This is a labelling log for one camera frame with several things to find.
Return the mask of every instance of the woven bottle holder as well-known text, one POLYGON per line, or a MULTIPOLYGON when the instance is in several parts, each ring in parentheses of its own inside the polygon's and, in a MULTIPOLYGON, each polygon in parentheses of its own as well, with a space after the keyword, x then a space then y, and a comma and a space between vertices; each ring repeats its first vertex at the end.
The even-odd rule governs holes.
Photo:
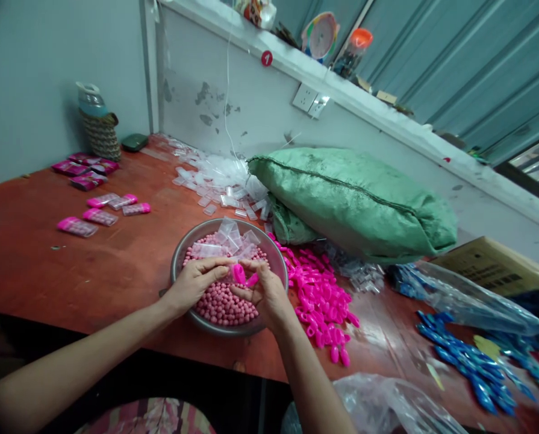
POLYGON ((114 113, 109 113, 102 118, 90 116, 82 110, 78 110, 84 121, 84 128, 89 136, 90 146, 99 157, 117 162, 120 160, 120 145, 114 128, 119 120, 114 113))

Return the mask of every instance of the dark floor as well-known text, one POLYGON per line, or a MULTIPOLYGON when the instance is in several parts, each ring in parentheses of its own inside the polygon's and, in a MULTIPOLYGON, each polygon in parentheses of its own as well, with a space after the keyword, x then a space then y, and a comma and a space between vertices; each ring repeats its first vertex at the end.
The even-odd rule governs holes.
MULTIPOLYGON (((19 357, 27 362, 83 337, 79 333, 12 317, 1 316, 1 325, 19 357)), ((283 414, 292 400, 291 389, 283 383, 139 350, 49 424, 43 433, 72 434, 106 410, 150 397, 172 397, 195 405, 220 434, 278 433, 283 414), (261 398, 262 389, 265 399, 261 398)))

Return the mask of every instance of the tabletop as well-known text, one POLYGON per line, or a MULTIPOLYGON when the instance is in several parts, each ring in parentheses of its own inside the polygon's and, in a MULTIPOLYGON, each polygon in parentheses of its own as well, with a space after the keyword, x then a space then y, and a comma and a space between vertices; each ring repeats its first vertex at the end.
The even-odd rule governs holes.
MULTIPOLYGON (((199 196, 172 183, 179 162, 171 150, 152 140, 143 152, 124 153, 121 168, 109 182, 90 192, 73 188, 69 178, 50 169, 0 184, 0 313, 91 334, 155 302, 159 290, 170 285, 171 258, 181 238, 210 218, 235 217, 232 209, 221 207, 213 216, 205 215, 197 204, 199 196), (152 212, 121 217, 87 239, 56 229, 65 217, 80 217, 87 210, 86 199, 109 192, 137 195, 140 202, 151 204, 152 212)), ((294 291, 290 299, 297 306, 294 291)), ((492 432, 539 432, 539 388, 527 374, 515 369, 530 383, 537 403, 509 385, 520 403, 517 418, 486 413, 468 381, 438 361, 432 344, 416 332, 419 309, 432 312, 389 286, 380 294, 356 294, 350 310, 361 324, 359 329, 347 326, 352 336, 346 347, 350 367, 333 365, 329 352, 316 348, 328 377, 335 380, 355 372, 400 377, 461 424, 492 432)), ((471 343, 470 329, 452 326, 451 331, 471 343)), ((220 338, 182 317, 146 348, 287 382, 268 330, 249 338, 220 338)))

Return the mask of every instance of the green sack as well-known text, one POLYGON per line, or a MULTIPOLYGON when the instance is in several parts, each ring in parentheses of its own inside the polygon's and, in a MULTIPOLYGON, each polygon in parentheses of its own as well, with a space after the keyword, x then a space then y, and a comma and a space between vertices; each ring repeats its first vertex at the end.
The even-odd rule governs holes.
POLYGON ((273 213, 273 232, 282 244, 305 244, 316 240, 319 236, 303 220, 292 213, 271 193, 268 194, 273 213))
POLYGON ((282 149, 248 163, 297 217, 368 262, 413 262, 456 244, 448 203, 368 154, 282 149))

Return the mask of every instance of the hand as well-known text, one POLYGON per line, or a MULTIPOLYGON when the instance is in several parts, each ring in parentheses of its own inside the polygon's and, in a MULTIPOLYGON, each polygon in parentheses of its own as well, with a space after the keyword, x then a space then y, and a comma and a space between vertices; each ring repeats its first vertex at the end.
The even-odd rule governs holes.
POLYGON ((159 303, 178 318, 199 301, 210 284, 227 275, 229 268, 225 265, 232 263, 234 261, 226 257, 189 261, 159 303))
POLYGON ((263 322, 274 335, 287 327, 288 321, 298 322, 281 279, 267 267, 267 264, 245 259, 239 263, 244 269, 256 272, 259 281, 251 291, 231 286, 231 292, 253 303, 263 322))

